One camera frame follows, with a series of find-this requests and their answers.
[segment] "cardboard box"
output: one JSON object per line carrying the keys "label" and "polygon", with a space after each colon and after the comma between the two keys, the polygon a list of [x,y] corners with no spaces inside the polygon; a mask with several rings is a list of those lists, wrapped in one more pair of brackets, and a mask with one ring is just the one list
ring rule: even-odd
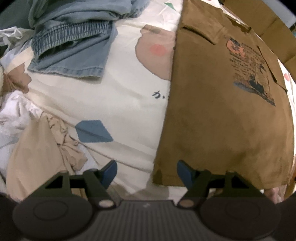
{"label": "cardboard box", "polygon": [[261,0],[225,0],[224,6],[254,29],[296,82],[296,38],[281,19]]}

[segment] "black circular disc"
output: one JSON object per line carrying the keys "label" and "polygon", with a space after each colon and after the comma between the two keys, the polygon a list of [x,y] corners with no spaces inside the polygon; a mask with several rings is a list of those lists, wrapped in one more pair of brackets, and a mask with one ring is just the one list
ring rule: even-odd
{"label": "black circular disc", "polygon": [[200,208],[203,223],[215,233],[235,240],[255,240],[275,231],[280,211],[267,198],[208,199]]}
{"label": "black circular disc", "polygon": [[27,237],[57,240],[81,231],[92,217],[92,206],[81,197],[29,197],[13,210],[16,227]]}

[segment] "grey wall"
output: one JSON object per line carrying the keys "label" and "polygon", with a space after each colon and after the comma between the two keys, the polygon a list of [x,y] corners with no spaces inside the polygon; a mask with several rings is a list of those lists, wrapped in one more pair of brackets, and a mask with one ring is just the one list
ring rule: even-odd
{"label": "grey wall", "polygon": [[278,0],[262,0],[290,28],[296,22],[296,16]]}

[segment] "denim pants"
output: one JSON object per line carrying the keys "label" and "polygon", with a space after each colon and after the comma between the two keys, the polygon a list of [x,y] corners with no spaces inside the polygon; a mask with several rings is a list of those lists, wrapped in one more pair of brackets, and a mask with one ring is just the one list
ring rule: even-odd
{"label": "denim pants", "polygon": [[35,27],[28,70],[70,77],[101,77],[114,21],[140,16],[149,0],[28,0]]}

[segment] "brown t-shirt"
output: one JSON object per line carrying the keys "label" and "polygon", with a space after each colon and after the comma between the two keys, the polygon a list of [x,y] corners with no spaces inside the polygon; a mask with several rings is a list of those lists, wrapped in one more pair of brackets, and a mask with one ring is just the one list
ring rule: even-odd
{"label": "brown t-shirt", "polygon": [[294,130],[277,56],[252,28],[200,0],[184,0],[170,99],[153,181],[182,185],[180,159],[258,189],[292,176]]}

